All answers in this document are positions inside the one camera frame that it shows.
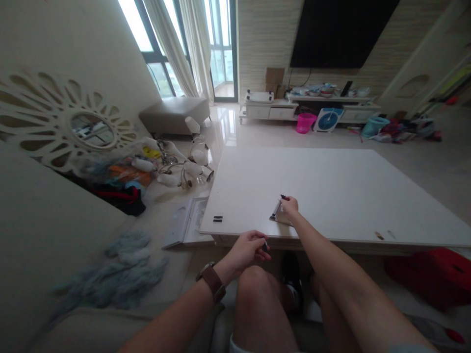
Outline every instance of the yellow item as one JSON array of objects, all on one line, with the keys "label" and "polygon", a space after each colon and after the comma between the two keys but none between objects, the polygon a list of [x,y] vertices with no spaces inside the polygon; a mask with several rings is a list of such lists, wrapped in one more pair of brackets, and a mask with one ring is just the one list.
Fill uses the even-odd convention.
[{"label": "yellow item", "polygon": [[160,151],[151,150],[147,146],[144,146],[144,148],[142,150],[144,151],[144,155],[147,158],[154,158],[154,159],[160,158]]}]

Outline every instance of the white curtain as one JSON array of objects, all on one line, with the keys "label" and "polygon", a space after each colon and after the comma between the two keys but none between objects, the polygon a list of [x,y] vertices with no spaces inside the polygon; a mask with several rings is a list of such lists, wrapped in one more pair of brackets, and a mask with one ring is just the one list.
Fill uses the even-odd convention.
[{"label": "white curtain", "polygon": [[210,104],[213,104],[214,91],[210,73],[211,48],[203,1],[180,0],[180,7],[196,88],[200,97],[205,97]]},{"label": "white curtain", "polygon": [[177,81],[187,97],[199,97],[190,66],[163,0],[144,0],[149,19],[154,26],[162,49],[172,66]]}]

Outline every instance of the black television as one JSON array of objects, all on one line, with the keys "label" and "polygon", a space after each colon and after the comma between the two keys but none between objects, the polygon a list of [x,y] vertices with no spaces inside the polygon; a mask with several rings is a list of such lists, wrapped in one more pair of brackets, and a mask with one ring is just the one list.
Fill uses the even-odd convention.
[{"label": "black television", "polygon": [[305,0],[292,68],[360,68],[399,0]]}]

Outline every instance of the pink bucket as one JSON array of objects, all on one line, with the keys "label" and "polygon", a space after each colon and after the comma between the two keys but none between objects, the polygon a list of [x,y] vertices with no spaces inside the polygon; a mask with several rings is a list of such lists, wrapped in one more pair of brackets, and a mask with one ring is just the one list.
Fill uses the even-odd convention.
[{"label": "pink bucket", "polygon": [[298,115],[298,125],[296,126],[296,132],[308,133],[311,125],[317,119],[317,115],[311,113],[301,113]]}]

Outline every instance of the hand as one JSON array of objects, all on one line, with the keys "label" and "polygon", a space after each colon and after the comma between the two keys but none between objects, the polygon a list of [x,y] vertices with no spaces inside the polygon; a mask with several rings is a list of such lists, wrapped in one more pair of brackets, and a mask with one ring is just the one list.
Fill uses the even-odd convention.
[{"label": "hand", "polygon": [[267,239],[258,230],[250,230],[239,236],[231,251],[214,267],[225,285],[238,278],[252,261],[271,260],[271,256],[262,248]]},{"label": "hand", "polygon": [[285,199],[281,199],[281,205],[283,206],[283,211],[288,215],[288,218],[298,212],[298,200],[293,196],[287,196]]}]

